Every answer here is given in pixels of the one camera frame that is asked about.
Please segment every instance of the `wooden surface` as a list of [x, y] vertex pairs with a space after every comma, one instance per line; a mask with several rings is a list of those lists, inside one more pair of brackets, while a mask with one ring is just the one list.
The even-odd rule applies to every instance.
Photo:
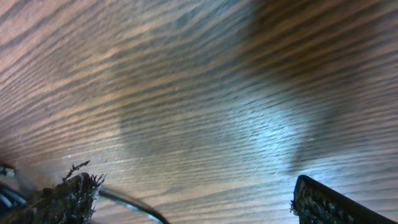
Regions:
[[[397, 1], [4, 1], [1, 159], [172, 223], [298, 223], [307, 174], [398, 221]], [[100, 223], [152, 223], [100, 200]]]

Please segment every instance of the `wood grain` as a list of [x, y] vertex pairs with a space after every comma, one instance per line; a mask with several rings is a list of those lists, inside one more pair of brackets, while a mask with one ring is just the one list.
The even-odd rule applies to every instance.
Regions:
[[[2, 157], [172, 223], [298, 223], [307, 174], [398, 221], [397, 1], [6, 1]], [[100, 223], [151, 223], [100, 200]]]

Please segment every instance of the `black object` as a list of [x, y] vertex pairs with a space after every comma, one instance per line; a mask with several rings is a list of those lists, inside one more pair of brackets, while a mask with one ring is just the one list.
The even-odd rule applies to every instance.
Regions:
[[292, 211], [300, 224], [397, 224], [306, 175], [297, 179]]
[[[96, 196], [108, 198], [127, 208], [143, 213], [158, 224], [169, 222], [150, 206], [123, 196], [115, 191], [103, 188], [104, 175], [98, 179], [86, 173], [72, 178], [72, 173], [86, 166], [89, 161], [72, 166], [64, 177], [63, 183], [52, 189], [43, 189], [39, 198], [24, 198], [20, 192], [0, 184], [0, 224], [62, 224], [62, 223], [94, 223], [90, 221]], [[14, 169], [0, 166], [0, 175], [15, 176]]]

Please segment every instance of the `wooden table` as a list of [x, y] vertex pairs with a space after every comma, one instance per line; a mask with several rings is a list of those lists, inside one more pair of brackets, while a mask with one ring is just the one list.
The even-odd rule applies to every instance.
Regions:
[[[1, 159], [172, 223], [298, 223], [307, 174], [398, 221], [397, 1], [3, 1]], [[152, 223], [100, 200], [100, 223]]]

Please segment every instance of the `cable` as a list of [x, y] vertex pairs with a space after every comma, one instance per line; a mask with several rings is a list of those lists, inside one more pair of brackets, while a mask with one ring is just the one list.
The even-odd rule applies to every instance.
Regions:
[[166, 218], [164, 218], [159, 212], [154, 210], [152, 207], [135, 200], [133, 198], [127, 198], [119, 193], [116, 193], [112, 190], [102, 188], [99, 190], [99, 196], [104, 198], [110, 199], [118, 204], [121, 204], [131, 210], [135, 210], [138, 212], [143, 213], [146, 217], [150, 218], [151, 220], [157, 222], [158, 224], [170, 224]]

